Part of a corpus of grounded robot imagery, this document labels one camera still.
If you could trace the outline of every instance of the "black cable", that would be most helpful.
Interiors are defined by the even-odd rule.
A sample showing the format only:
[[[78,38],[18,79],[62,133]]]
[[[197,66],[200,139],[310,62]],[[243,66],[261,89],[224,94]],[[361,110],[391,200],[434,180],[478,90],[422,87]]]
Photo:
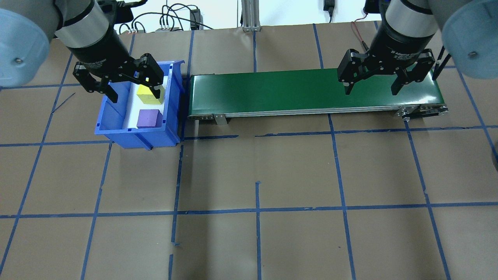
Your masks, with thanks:
[[[132,23],[134,23],[134,22],[135,22],[135,20],[137,20],[139,17],[141,17],[141,16],[143,16],[143,15],[146,15],[146,14],[161,14],[161,15],[162,15],[163,13],[161,13],[161,12],[154,12],[154,11],[145,12],[145,13],[143,13],[143,14],[139,14],[139,15],[137,15],[137,16],[133,19]],[[177,16],[174,16],[174,15],[169,15],[169,16],[174,17],[174,18],[177,18],[177,19],[186,20],[186,21],[188,21],[188,22],[193,22],[193,23],[196,23],[196,24],[198,24],[198,25],[204,26],[205,28],[212,29],[211,27],[209,27],[209,26],[207,26],[207,25],[205,25],[205,24],[202,24],[202,23],[200,23],[200,22],[196,22],[196,21],[189,20],[189,19],[182,18],[182,17],[177,17]]]
[[[147,33],[145,31],[145,26],[143,26],[143,24],[140,21],[135,21],[135,30],[137,31],[137,33],[138,33],[138,27],[136,27],[137,23],[139,23],[140,25],[142,25],[143,33]]]
[[[179,9],[173,9],[173,7],[174,7],[174,6],[177,6],[177,5],[181,6],[181,8],[179,8]],[[194,21],[195,21],[195,22],[197,22],[197,20],[198,20],[198,19],[195,17],[194,11],[192,11],[192,9],[191,9],[189,6],[194,6],[194,7],[196,7],[196,8],[198,9],[198,7],[197,7],[197,6],[195,6],[195,5],[184,5],[184,4],[181,4],[181,3],[175,3],[175,4],[171,5],[171,6],[170,6],[170,8],[171,8],[171,11],[173,11],[173,12],[175,13],[175,15],[176,15],[176,16],[178,16],[178,15],[176,14],[176,11],[181,10],[181,9],[183,9],[183,8],[187,8],[187,9],[190,11],[190,14],[194,16]]]
[[[437,68],[434,69],[434,73],[432,74],[432,80],[433,81],[435,81],[437,79],[437,77],[439,77],[439,74],[441,74],[441,72],[443,71],[444,67],[446,66],[446,63],[448,63],[448,61],[450,60],[450,58],[451,58],[451,54],[448,54],[444,58],[443,63],[441,63],[441,65],[439,65]]]
[[[168,12],[166,13],[166,23],[169,25],[168,17],[171,16],[169,14],[169,11],[172,10],[172,6],[164,5],[161,9],[162,13],[164,13],[164,7],[168,8]],[[176,10],[172,10],[172,11],[173,11],[173,13],[175,13],[175,16],[178,16],[178,14],[176,13]],[[173,31],[173,28],[175,27],[175,19],[174,18],[171,18],[171,19],[173,20],[173,25],[169,31]],[[164,24],[164,15],[161,16],[160,20],[162,20],[162,23]],[[178,22],[180,23],[180,29],[183,30],[182,22],[180,20],[178,20]]]
[[[128,30],[131,31],[131,28],[129,27],[129,25],[126,23],[123,23],[120,25],[120,28],[119,28],[120,35],[121,35],[121,27],[123,27],[123,25],[125,25],[128,28]]]

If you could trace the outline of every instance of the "green conveyor belt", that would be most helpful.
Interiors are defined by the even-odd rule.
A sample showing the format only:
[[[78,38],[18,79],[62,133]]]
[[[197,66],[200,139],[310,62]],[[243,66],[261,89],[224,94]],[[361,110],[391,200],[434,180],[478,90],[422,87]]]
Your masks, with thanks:
[[[431,73],[421,83],[391,94],[392,76],[358,82],[351,95],[337,82],[336,69],[199,75],[191,79],[189,117],[292,115],[397,110],[407,105],[444,104]]]

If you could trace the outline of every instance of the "blue plastic bin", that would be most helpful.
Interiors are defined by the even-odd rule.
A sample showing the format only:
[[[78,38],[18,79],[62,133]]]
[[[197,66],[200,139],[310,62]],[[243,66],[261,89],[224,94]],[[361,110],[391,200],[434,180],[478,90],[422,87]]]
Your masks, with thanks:
[[[105,135],[123,148],[150,150],[153,147],[176,146],[180,142],[177,133],[180,94],[185,92],[180,71],[180,65],[184,62],[183,60],[158,62],[164,71],[164,76],[168,77],[164,89],[164,111],[160,128],[123,129],[131,82],[120,82],[111,83],[119,95],[117,103],[112,103],[107,96],[102,99],[95,134]]]

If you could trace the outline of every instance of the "cable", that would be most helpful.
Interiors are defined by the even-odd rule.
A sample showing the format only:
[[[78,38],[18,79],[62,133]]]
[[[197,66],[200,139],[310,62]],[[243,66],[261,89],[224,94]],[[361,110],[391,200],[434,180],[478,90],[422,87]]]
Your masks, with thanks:
[[[172,16],[172,15],[170,15],[170,14],[169,14],[169,12],[170,12],[170,11],[173,11],[173,13],[175,14],[175,16],[177,16],[177,17],[178,17],[178,14],[176,13],[176,11],[177,11],[177,10],[179,10],[179,9],[177,9],[177,10],[173,10],[173,8],[172,8],[173,6],[164,5],[164,6],[162,7],[162,9],[161,9],[161,12],[162,12],[162,13],[164,13],[164,7],[168,8],[168,12],[166,13],[166,23],[167,23],[168,25],[169,25],[169,23],[168,23],[168,17],[169,17],[169,16],[171,16],[171,17],[172,17],[171,19],[173,20],[173,26],[171,27],[171,29],[170,29],[169,31],[173,31],[173,28],[175,27],[175,19],[173,18],[173,16]],[[164,24],[164,16],[163,16],[163,15],[161,16],[161,19],[162,19],[162,23]],[[181,29],[181,30],[183,30],[183,25],[182,25],[182,22],[181,22],[180,20],[178,20],[178,22],[180,23],[180,29]]]
[[[126,24],[126,23],[122,23],[122,24],[120,25],[120,28],[119,28],[120,35],[121,35],[121,27],[123,27],[123,25],[125,25],[125,26],[128,28],[128,31],[130,31],[130,32],[131,32],[131,28],[129,27],[129,25],[128,25],[128,24]]]
[[[163,15],[163,13],[161,13],[161,12],[154,12],[154,11],[145,12],[145,13],[142,13],[142,14],[137,15],[137,16],[133,19],[132,23],[134,23],[134,22],[135,22],[135,21],[136,21],[139,17],[141,17],[141,16],[143,16],[143,15],[146,15],[146,14],[161,14],[161,15]],[[202,24],[202,23],[200,23],[200,22],[196,22],[196,21],[189,20],[189,19],[182,18],[182,17],[177,17],[177,16],[174,16],[174,15],[169,15],[169,16],[174,17],[174,18],[177,18],[177,19],[186,20],[186,21],[188,21],[188,22],[193,22],[193,23],[196,23],[196,24],[198,24],[198,25],[204,26],[205,28],[212,29],[211,27],[209,27],[209,26],[207,26],[207,25],[205,25],[205,24]]]
[[[363,40],[362,38],[362,35],[360,34],[360,31],[358,30],[358,27],[356,26],[356,22],[358,20],[362,20],[362,19],[365,19],[367,17],[368,13],[365,13],[365,16],[364,17],[361,17],[361,18],[357,18],[355,19],[355,21],[351,21],[351,26],[355,28],[356,30],[356,33],[355,33],[355,36],[358,35],[358,38],[360,40],[360,43],[362,44],[363,46],[363,49],[365,49],[365,51],[368,51],[369,50],[369,47],[367,46],[367,44],[365,43],[365,41]]]
[[[138,28],[136,27],[137,23],[139,23],[140,25],[142,25],[143,33],[147,33],[145,31],[145,26],[143,26],[143,24],[140,21],[135,21],[135,30],[137,31],[137,33],[138,33]]]

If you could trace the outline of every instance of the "metal bracket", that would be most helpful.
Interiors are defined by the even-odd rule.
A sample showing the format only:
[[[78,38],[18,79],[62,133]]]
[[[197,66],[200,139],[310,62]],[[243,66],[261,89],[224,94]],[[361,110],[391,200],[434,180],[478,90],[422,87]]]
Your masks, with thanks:
[[[242,0],[242,30],[261,31],[259,24],[259,0]]]
[[[446,106],[401,106],[396,116],[408,122],[412,119],[420,119],[432,116],[442,116],[448,113]]]
[[[219,126],[228,124],[225,114],[213,114],[213,117],[215,118],[216,124]]]

